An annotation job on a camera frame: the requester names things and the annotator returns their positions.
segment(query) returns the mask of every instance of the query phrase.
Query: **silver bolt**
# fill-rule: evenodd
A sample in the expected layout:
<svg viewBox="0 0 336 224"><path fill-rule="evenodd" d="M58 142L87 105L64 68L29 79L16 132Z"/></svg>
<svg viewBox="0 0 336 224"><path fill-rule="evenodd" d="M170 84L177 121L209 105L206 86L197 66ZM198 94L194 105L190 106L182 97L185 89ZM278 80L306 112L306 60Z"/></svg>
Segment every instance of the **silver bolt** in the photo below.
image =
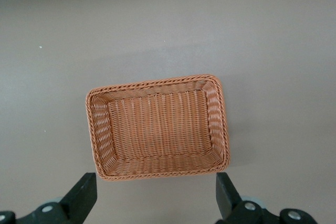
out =
<svg viewBox="0 0 336 224"><path fill-rule="evenodd" d="M288 216L292 218L293 220L301 220L301 216L299 215L298 212L295 212L295 211L289 211Z"/></svg>
<svg viewBox="0 0 336 224"><path fill-rule="evenodd" d="M253 205L251 202L245 203L245 208L246 208L247 210L251 210L251 211L256 210L256 206Z"/></svg>
<svg viewBox="0 0 336 224"><path fill-rule="evenodd" d="M42 212L49 212L49 211L51 211L52 209L53 209L52 206L46 206L46 207L42 208Z"/></svg>

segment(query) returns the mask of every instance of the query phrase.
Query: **gray table surface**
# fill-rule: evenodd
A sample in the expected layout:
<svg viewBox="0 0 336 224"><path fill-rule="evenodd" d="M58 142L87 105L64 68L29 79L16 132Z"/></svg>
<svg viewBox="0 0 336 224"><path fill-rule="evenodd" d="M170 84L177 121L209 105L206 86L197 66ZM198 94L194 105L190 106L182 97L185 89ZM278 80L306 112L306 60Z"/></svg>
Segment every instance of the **gray table surface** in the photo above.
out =
<svg viewBox="0 0 336 224"><path fill-rule="evenodd" d="M0 207L95 171L95 87L211 73L242 195L335 223L336 0L0 0ZM105 182L86 223L214 223L215 175Z"/></svg>

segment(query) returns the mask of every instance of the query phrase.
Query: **gray background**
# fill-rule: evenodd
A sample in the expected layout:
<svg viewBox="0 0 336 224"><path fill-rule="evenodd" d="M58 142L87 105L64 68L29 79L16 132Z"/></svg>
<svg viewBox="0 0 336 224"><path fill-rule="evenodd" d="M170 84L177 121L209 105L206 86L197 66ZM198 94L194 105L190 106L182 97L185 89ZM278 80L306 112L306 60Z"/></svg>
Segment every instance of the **gray background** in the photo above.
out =
<svg viewBox="0 0 336 224"><path fill-rule="evenodd" d="M212 73L240 194L336 222L336 0L0 0L0 37L2 210L23 216L95 171L90 89ZM214 174L98 179L86 223L219 217Z"/></svg>

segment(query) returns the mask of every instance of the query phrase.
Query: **empty basket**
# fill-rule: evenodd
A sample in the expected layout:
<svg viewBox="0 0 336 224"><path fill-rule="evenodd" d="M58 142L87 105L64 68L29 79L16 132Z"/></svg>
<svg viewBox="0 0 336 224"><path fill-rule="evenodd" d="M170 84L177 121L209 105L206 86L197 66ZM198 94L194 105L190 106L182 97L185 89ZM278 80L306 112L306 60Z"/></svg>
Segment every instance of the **empty basket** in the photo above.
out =
<svg viewBox="0 0 336 224"><path fill-rule="evenodd" d="M220 81L208 74L91 90L94 162L105 180L196 175L229 164Z"/></svg>

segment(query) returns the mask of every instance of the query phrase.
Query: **brown woven basket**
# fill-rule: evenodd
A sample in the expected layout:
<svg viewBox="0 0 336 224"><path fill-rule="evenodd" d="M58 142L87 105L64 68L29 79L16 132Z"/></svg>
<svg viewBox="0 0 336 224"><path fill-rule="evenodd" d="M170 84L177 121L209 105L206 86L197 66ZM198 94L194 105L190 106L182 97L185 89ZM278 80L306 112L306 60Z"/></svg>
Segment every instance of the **brown woven basket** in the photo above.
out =
<svg viewBox="0 0 336 224"><path fill-rule="evenodd" d="M208 74L91 90L94 162L105 180L206 174L229 164L220 81Z"/></svg>

